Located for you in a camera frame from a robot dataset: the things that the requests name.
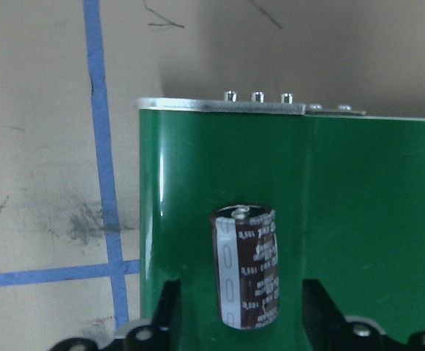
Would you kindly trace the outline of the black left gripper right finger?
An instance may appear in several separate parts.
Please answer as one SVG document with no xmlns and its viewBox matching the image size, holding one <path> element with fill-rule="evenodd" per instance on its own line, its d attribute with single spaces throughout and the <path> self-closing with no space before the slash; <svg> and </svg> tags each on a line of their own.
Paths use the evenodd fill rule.
<svg viewBox="0 0 425 351">
<path fill-rule="evenodd" d="M 381 334 L 365 322 L 349 322 L 316 279 L 302 281 L 302 324 L 313 350 L 381 350 Z"/>
</svg>

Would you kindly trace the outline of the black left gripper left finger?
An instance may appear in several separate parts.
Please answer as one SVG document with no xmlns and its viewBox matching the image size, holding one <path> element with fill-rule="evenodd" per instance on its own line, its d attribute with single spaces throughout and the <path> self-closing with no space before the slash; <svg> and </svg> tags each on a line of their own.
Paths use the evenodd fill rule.
<svg viewBox="0 0 425 351">
<path fill-rule="evenodd" d="M 129 324 L 124 350 L 178 350 L 180 334 L 181 282 L 166 281 L 153 317 Z"/>
</svg>

